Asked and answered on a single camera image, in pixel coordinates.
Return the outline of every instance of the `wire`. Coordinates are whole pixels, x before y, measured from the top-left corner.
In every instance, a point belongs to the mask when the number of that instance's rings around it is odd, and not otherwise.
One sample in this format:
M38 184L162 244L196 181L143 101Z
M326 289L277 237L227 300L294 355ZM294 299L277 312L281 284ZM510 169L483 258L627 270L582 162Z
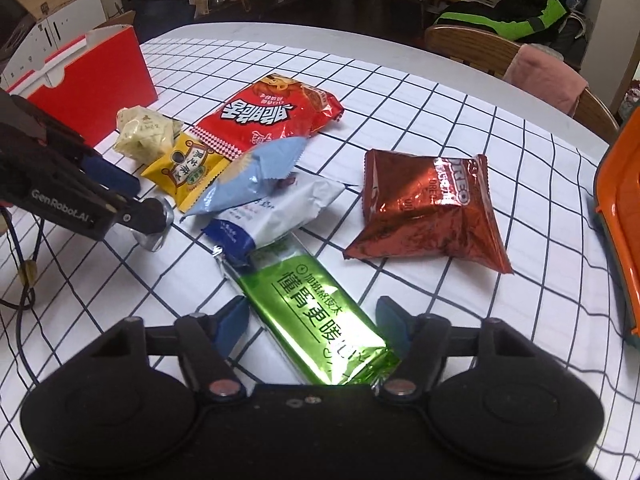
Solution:
M5 301L5 300L0 300L0 304L17 311L17 315L15 318L15 344L18 349L18 355L20 356L20 361L22 362L22 366L27 371L27 374L31 378L31 381L33 381L33 384L37 386L38 384L40 384L40 381L36 377L36 374L33 373L33 370L31 369L31 367L29 366L29 362L27 361L27 357L24 354L24 348L22 346L22 317L24 315L25 309L27 308L32 309L34 307L35 301L36 301L36 295L35 295L35 291L33 290L33 287L30 286L30 282L27 277L27 270L26 270L24 255L22 254L22 249L20 248L20 240L18 240L18 235L15 232L14 223L12 222L11 215L5 207L0 207L0 213L2 213L2 216L4 217L4 221L6 222L6 225L9 229L9 236L10 236L9 240L12 241L14 245L12 249L12 253L13 253L13 250L15 250L15 253L18 256L18 262L16 265L18 269L18 274L22 272L22 275L24 277L24 286L22 288L22 293L20 295L20 303L14 304L14 303L9 303L8 301ZM40 245L42 244L42 239L44 238L44 220L42 219L40 222L36 221L36 223L38 224L38 235L36 236L36 243L33 247L33 256L32 256L33 260L36 260L38 257L38 254L40 253Z

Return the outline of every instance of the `orange container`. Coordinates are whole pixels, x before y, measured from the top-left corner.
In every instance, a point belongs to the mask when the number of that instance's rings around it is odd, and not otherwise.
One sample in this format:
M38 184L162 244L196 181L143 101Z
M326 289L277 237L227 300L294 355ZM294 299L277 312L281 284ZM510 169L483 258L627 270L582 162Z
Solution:
M593 187L596 212L625 285L627 339L640 349L640 107L604 155Z

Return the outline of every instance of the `red oreo wrapper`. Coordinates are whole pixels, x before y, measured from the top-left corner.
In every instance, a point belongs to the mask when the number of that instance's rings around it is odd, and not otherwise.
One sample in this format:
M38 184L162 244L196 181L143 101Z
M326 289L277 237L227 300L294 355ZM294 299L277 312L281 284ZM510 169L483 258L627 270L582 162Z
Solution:
M441 158L369 150L364 230L345 258L444 254L512 273L484 155Z
M239 91L191 131L233 160L252 146L283 137L311 137L344 108L333 95L279 74Z

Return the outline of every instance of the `cabinet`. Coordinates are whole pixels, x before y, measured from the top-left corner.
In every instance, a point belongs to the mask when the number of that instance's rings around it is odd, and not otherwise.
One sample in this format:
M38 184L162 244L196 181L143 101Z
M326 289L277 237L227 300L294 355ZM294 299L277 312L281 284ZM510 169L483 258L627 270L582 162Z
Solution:
M2 73L7 89L30 70L39 70L60 48L106 21L100 0L72 0L40 20L27 35Z
M73 0L46 19L57 48L64 47L105 21L100 0Z
M47 57L56 50L56 43L53 42L53 34L46 20L37 23L2 72L2 88L9 88L29 70L42 68Z

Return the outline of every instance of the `red box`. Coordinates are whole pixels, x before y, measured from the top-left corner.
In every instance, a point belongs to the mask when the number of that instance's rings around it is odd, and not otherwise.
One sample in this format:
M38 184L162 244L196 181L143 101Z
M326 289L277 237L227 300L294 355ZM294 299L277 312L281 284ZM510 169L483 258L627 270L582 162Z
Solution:
M130 25L91 30L57 51L42 70L9 88L95 146L116 129L122 108L158 100L138 38Z

